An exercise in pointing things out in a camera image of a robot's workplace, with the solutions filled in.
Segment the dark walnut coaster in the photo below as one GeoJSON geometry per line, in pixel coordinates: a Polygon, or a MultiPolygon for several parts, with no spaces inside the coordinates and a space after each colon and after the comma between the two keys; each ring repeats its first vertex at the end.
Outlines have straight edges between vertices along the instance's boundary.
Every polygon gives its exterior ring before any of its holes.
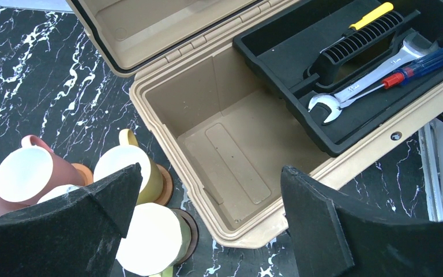
{"type": "Polygon", "coordinates": [[[172,208],[172,210],[175,214],[179,215],[186,222],[190,230],[190,241],[189,244],[187,245],[186,253],[182,258],[180,258],[175,263],[175,265],[180,265],[184,263],[187,259],[189,259],[196,250],[199,242],[199,228],[198,224],[196,223],[194,217],[191,214],[180,208],[172,208]]]}

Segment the pink mug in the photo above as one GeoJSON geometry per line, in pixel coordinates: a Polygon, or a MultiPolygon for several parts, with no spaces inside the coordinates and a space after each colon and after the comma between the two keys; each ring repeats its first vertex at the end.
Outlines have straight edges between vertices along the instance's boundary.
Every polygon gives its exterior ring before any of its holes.
{"type": "Polygon", "coordinates": [[[38,136],[21,139],[21,148],[0,164],[0,198],[11,203],[36,204],[57,186],[84,186],[79,171],[58,156],[38,136]]]}

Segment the peach mug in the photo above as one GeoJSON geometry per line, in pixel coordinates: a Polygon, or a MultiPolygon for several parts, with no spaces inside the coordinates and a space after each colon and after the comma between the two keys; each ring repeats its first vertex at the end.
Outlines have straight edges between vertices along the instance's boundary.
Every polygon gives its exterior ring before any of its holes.
{"type": "Polygon", "coordinates": [[[106,151],[98,160],[93,171],[95,182],[138,163],[141,169],[141,186],[137,204],[156,201],[163,193],[163,177],[156,163],[142,150],[130,129],[122,129],[118,136],[119,145],[106,151]]]}

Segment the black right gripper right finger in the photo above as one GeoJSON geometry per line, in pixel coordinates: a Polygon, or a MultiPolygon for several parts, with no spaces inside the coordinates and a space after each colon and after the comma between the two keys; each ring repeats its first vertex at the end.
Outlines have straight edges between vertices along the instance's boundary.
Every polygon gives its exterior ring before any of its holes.
{"type": "Polygon", "coordinates": [[[300,276],[443,276],[443,221],[368,205],[292,166],[280,184],[300,276]]]}

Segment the yellow mug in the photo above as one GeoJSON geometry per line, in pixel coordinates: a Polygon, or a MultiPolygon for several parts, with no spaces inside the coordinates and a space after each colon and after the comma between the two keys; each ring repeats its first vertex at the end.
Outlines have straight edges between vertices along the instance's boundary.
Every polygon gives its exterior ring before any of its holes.
{"type": "Polygon", "coordinates": [[[140,204],[134,208],[116,259],[134,274],[159,274],[185,255],[189,241],[188,225],[172,209],[156,203],[140,204]]]}

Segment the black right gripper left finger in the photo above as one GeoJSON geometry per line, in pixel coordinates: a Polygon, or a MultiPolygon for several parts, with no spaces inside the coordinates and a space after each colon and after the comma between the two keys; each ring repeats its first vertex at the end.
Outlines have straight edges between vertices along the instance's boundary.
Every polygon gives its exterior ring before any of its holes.
{"type": "Polygon", "coordinates": [[[132,164],[0,216],[0,276],[109,276],[141,183],[132,164]]]}

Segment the light wooden coaster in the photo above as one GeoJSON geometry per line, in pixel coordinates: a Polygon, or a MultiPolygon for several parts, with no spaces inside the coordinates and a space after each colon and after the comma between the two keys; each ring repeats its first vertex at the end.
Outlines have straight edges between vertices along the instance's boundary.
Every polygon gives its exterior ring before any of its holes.
{"type": "Polygon", "coordinates": [[[171,174],[164,166],[157,164],[157,167],[162,175],[163,190],[154,203],[166,206],[172,198],[174,192],[174,182],[171,174]]]}

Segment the orange wooden coaster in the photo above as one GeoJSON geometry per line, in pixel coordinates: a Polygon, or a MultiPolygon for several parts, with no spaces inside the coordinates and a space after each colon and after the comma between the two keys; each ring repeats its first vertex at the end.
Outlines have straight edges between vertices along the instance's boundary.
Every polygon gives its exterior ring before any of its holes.
{"type": "Polygon", "coordinates": [[[93,172],[87,166],[81,163],[72,163],[72,166],[82,176],[84,180],[84,186],[88,186],[93,183],[93,172]]]}

